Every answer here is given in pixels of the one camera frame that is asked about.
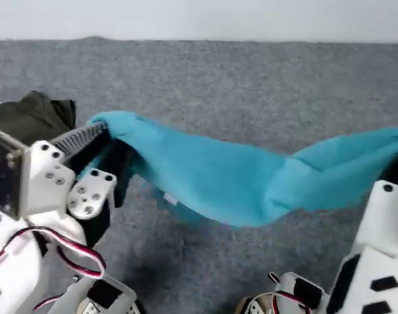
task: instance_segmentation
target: mounting hole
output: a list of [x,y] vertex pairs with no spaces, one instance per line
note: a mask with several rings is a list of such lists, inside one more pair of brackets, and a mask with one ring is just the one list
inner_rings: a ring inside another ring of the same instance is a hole
[[385,192],[393,192],[393,187],[389,184],[384,185],[384,191]]

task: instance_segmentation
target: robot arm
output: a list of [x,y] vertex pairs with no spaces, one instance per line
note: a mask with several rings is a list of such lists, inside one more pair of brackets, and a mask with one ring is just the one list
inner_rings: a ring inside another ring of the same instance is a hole
[[272,278],[274,292],[244,300],[236,313],[398,314],[398,157],[374,183],[329,294],[295,273]]
[[[83,173],[106,146],[109,152],[97,168]],[[107,276],[92,250],[110,226],[111,211],[122,205],[131,177],[124,170],[133,153],[99,124],[31,147],[0,131],[0,314],[27,314],[37,307],[48,281],[46,244],[55,240],[101,268],[90,275],[60,251],[84,277],[39,306],[56,300],[49,313],[139,313],[135,292]]]

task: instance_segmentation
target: blue towel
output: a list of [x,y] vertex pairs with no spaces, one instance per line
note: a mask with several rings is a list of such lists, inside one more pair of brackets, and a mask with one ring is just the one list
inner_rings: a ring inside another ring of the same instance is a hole
[[292,155],[185,134],[135,113],[100,113],[139,154],[134,170],[178,200],[185,220],[262,226],[295,209],[359,202],[398,154],[398,128],[338,136]]

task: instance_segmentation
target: gray carpet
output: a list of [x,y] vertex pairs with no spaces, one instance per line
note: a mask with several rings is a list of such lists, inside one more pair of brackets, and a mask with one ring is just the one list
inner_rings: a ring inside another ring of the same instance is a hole
[[[294,152],[326,137],[398,126],[398,45],[0,42],[0,101],[36,89],[77,100],[79,124],[129,110],[180,130]],[[232,313],[270,290],[269,271],[329,288],[362,207],[291,213],[271,226],[192,228],[137,197],[100,243],[109,272],[149,313]],[[47,295],[72,274],[52,261]]]

